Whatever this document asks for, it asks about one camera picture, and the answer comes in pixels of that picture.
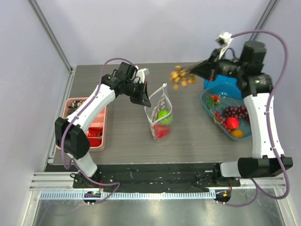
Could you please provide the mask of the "clear zip top bag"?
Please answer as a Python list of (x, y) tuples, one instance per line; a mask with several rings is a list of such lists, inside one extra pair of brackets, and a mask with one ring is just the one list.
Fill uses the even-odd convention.
[(149, 96), (151, 107), (145, 107), (147, 120), (153, 139), (159, 141), (166, 138), (173, 124), (173, 106), (167, 93), (167, 84), (164, 83)]

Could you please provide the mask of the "red toy in tray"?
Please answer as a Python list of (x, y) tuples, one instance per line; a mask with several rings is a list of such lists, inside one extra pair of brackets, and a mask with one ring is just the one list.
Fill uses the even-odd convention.
[(97, 147), (100, 147), (102, 145), (102, 140), (100, 138), (89, 137), (88, 140), (90, 142), (90, 147), (91, 148), (97, 148)]

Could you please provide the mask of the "right aluminium frame post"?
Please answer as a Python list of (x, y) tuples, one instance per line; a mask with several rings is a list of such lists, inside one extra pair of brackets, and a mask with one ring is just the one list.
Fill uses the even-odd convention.
[(262, 12), (256, 26), (255, 30), (263, 30), (266, 23), (268, 22), (270, 16), (272, 15), (273, 11), (277, 7), (280, 0), (269, 0), (267, 6), (265, 7), (264, 11)]

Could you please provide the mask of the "red toy teeth piece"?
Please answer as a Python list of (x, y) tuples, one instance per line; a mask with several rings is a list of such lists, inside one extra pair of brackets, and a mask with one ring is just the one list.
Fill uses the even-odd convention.
[(89, 127), (86, 132), (87, 137), (101, 137), (103, 134), (103, 127)]

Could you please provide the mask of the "blue folded cloth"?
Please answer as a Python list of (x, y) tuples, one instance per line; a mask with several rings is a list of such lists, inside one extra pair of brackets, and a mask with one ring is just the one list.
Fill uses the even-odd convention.
[(214, 81), (204, 80), (204, 89), (209, 89), (213, 94), (242, 99), (241, 91), (237, 87), (237, 79), (235, 78), (218, 75)]

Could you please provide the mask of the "red apple toy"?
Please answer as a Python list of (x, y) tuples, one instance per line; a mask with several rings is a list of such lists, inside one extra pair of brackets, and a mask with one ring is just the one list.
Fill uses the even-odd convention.
[(155, 138), (161, 139), (170, 133), (170, 126), (156, 124), (154, 125)]

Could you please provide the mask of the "dark purple grape bunch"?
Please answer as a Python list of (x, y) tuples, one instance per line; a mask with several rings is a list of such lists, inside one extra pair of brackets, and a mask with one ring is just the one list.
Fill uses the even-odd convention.
[(223, 110), (226, 117), (236, 117), (238, 119), (245, 119), (250, 122), (249, 113), (244, 105), (241, 106), (228, 106)]

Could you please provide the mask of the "green watermelon ball toy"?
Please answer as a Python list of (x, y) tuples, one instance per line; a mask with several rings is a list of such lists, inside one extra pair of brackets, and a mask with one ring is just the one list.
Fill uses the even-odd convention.
[(162, 125), (171, 125), (173, 122), (173, 116), (169, 110), (167, 110), (167, 109), (161, 110), (158, 113), (158, 120), (159, 120), (159, 123)]

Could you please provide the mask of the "pink compartment tray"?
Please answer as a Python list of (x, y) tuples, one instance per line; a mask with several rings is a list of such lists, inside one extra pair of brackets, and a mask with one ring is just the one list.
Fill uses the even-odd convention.
[[(69, 98), (66, 100), (62, 116), (55, 121), (55, 136), (63, 135), (59, 132), (59, 127), (64, 123), (64, 119), (74, 113), (84, 102), (87, 97)], [(90, 152), (100, 152), (105, 147), (105, 136), (107, 127), (108, 107), (105, 107), (89, 125), (86, 136), (90, 142)]]

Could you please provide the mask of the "aluminium frame post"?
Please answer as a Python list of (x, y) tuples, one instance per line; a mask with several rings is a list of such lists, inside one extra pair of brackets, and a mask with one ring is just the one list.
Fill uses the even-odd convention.
[(66, 67), (68, 72), (72, 72), (73, 67), (69, 63), (63, 49), (61, 48), (55, 34), (53, 33), (46, 17), (44, 16), (40, 6), (38, 5), (36, 0), (27, 0), (29, 5), (31, 6), (33, 12), (35, 13), (37, 19), (39, 20), (42, 28), (44, 29), (46, 35), (48, 36), (50, 42), (52, 43), (54, 49), (56, 50), (57, 54), (59, 55), (61, 61), (63, 62), (64, 66)]
[(269, 0), (267, 6), (265, 7), (264, 11), (262, 12), (256, 26), (255, 30), (263, 30), (266, 23), (268, 22), (270, 16), (272, 15), (273, 11), (277, 7), (280, 0)]

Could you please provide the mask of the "left aluminium frame post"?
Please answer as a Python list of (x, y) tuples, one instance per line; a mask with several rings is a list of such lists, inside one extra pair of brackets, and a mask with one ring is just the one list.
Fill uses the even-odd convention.
[(53, 33), (46, 17), (44, 16), (40, 6), (38, 5), (36, 0), (27, 0), (29, 5), (31, 6), (33, 12), (35, 13), (37, 19), (39, 20), (42, 28), (44, 29), (46, 35), (48, 36), (50, 42), (52, 43), (54, 49), (56, 50), (57, 54), (59, 55), (61, 61), (63, 62), (64, 66), (66, 67), (68, 72), (72, 72), (73, 67), (69, 63), (63, 49), (61, 48), (55, 34)]

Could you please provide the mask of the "yellow-brown longan bunch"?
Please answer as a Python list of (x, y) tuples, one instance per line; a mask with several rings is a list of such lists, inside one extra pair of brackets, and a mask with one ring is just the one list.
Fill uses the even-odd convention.
[(188, 66), (177, 65), (175, 70), (171, 72), (169, 79), (169, 81), (173, 83), (173, 90), (178, 90), (180, 86), (187, 87), (188, 85), (196, 84), (196, 75), (191, 71), (204, 63), (205, 61), (199, 61)]

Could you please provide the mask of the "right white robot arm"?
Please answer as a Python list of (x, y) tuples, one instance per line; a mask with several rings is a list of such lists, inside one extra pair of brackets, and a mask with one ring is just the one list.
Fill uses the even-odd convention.
[(258, 41), (244, 43), (238, 60), (220, 56), (224, 50), (216, 48), (210, 57), (198, 64), (192, 73), (209, 81), (223, 75), (236, 78), (249, 114), (252, 132), (252, 156), (237, 161), (223, 162), (212, 174), (213, 182), (225, 185), (230, 178), (269, 178), (276, 177), (293, 166), (291, 157), (286, 157), (279, 142), (274, 117), (272, 78), (263, 73), (265, 44)]

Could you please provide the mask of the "small red grape sprig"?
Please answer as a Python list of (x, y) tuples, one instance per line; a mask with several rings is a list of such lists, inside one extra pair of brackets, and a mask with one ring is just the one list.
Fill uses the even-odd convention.
[(224, 118), (222, 116), (222, 114), (217, 112), (217, 111), (213, 111), (212, 114), (214, 116), (214, 122), (216, 124), (221, 125), (225, 130), (227, 130), (229, 132), (230, 130), (229, 130), (227, 124), (226, 124), (226, 118)]

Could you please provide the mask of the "red textured ball fruit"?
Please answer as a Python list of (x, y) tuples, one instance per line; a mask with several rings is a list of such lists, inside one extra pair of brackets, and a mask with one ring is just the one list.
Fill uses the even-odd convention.
[(240, 126), (239, 120), (236, 117), (229, 117), (225, 122), (229, 130), (237, 129)]

